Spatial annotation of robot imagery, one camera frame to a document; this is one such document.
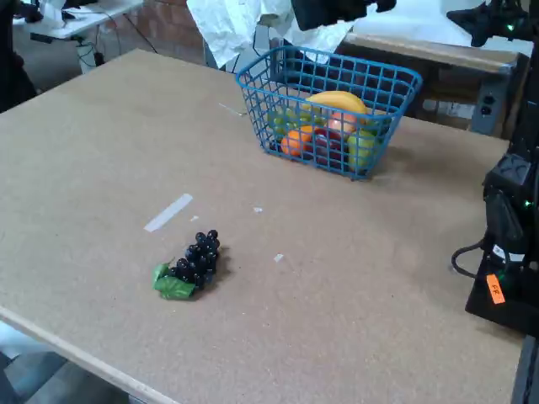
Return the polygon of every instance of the desk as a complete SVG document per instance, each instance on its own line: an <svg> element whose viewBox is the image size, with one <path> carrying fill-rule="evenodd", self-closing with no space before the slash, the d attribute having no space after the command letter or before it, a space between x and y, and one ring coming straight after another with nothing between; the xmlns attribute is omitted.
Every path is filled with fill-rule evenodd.
<svg viewBox="0 0 539 404"><path fill-rule="evenodd" d="M358 35L351 32L346 35L344 43L483 72L484 79L470 130L485 135L493 133L500 114L504 112L504 104L506 102L512 104L515 101L522 75L526 71L526 57L508 51L444 45L389 36ZM484 99L487 96L493 97L494 102L486 104ZM483 107L488 107L491 113L482 114Z"/></svg>
<svg viewBox="0 0 539 404"><path fill-rule="evenodd" d="M24 19L15 19L13 24L23 26L24 30L31 34L44 35L57 40L72 40L75 36L80 37L82 40L77 46L77 53L81 60L81 70L85 73L92 70L95 61L92 43L84 39L84 34L113 18L129 13L135 8L141 8L143 4L144 0L99 0L99 3L80 8L67 8L66 11L72 13L76 19L67 20L61 28L52 28L42 21L26 24Z"/></svg>
<svg viewBox="0 0 539 404"><path fill-rule="evenodd" d="M219 103L230 74L138 50L0 115L0 320L148 402L508 402L521 338L448 270L505 142L403 119L352 183ZM216 288L161 300L152 268L210 228Z"/></svg>

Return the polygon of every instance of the blue wire basket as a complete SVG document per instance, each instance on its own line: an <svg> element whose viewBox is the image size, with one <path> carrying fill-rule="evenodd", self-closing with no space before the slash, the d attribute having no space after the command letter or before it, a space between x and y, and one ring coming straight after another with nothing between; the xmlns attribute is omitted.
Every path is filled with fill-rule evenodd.
<svg viewBox="0 0 539 404"><path fill-rule="evenodd" d="M261 147L352 179L367 178L423 82L412 70L297 46L266 52L236 76ZM359 97L365 114L309 102Z"/></svg>

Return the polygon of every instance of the banana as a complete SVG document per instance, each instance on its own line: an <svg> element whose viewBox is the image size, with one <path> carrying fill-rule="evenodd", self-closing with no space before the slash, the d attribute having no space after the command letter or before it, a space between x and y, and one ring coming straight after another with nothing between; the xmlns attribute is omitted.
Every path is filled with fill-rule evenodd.
<svg viewBox="0 0 539 404"><path fill-rule="evenodd" d="M368 114L367 107L358 97L345 91L324 91L314 94L306 101L328 107L341 108L357 114Z"/></svg>

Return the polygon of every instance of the green leaf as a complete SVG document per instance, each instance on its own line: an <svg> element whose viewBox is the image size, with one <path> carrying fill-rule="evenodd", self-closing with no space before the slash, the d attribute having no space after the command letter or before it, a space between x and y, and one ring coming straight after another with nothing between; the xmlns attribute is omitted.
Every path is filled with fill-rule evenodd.
<svg viewBox="0 0 539 404"><path fill-rule="evenodd" d="M195 290L194 284L187 284L178 278L172 276L165 276L164 278L158 279L154 289L161 292L161 297L167 300L183 300L189 299L193 295Z"/></svg>
<svg viewBox="0 0 539 404"><path fill-rule="evenodd" d="M157 283L157 281L167 274L169 264L170 263L160 263L153 270L153 288L154 289L156 289L155 284Z"/></svg>

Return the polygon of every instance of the black equipment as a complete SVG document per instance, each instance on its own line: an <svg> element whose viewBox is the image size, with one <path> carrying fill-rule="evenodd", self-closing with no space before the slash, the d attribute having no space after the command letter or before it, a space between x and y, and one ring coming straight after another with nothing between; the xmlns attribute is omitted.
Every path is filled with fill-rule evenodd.
<svg viewBox="0 0 539 404"><path fill-rule="evenodd" d="M340 19L350 21L367 15L367 7L376 3L378 13L395 7L397 0L292 0L297 24L302 31L320 25L335 24Z"/></svg>
<svg viewBox="0 0 539 404"><path fill-rule="evenodd" d="M475 279L468 312L533 337L539 337L538 3L532 2L529 13L518 0L493 0L488 6L448 13L470 32L472 45L482 45L493 35L534 41L515 133L483 183L487 230L480 242L451 258L458 273ZM477 274L471 274L456 259L475 248L483 249L483 259ZM489 285L493 280L499 283L494 290ZM497 294L503 303L495 303Z"/></svg>
<svg viewBox="0 0 539 404"><path fill-rule="evenodd" d="M23 69L24 61L13 51L13 16L18 2L0 0L0 113L36 95Z"/></svg>

